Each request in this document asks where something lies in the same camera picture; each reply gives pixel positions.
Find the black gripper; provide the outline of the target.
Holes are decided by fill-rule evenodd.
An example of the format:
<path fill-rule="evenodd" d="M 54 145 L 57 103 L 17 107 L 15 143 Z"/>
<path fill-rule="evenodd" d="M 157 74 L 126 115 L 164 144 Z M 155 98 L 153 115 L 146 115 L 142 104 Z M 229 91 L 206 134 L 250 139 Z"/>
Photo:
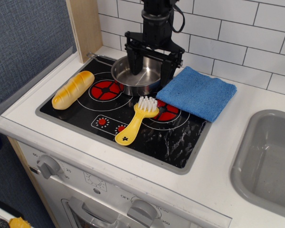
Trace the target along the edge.
<path fill-rule="evenodd" d="M 143 58 L 148 57 L 162 63 L 161 87 L 165 87 L 173 78 L 176 68 L 182 66 L 184 49 L 171 39 L 173 26 L 169 20 L 161 22 L 143 22 L 143 32 L 125 33 L 130 71 L 133 75 L 141 72 Z"/>

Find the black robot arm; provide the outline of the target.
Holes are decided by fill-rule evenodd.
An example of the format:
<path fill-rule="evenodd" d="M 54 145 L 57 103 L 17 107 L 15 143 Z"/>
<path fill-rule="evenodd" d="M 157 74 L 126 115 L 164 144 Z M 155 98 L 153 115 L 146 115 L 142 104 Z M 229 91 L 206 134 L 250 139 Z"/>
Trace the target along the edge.
<path fill-rule="evenodd" d="M 134 75 L 140 73 L 144 57 L 157 60 L 162 63 L 162 87 L 172 80 L 176 68 L 182 66 L 182 55 L 185 52 L 171 39 L 172 33 L 180 33 L 185 25 L 183 20 L 180 30 L 173 27 L 174 12 L 183 15 L 176 3 L 175 0 L 145 0 L 142 10 L 143 32 L 125 33 L 125 50 L 131 72 Z"/>

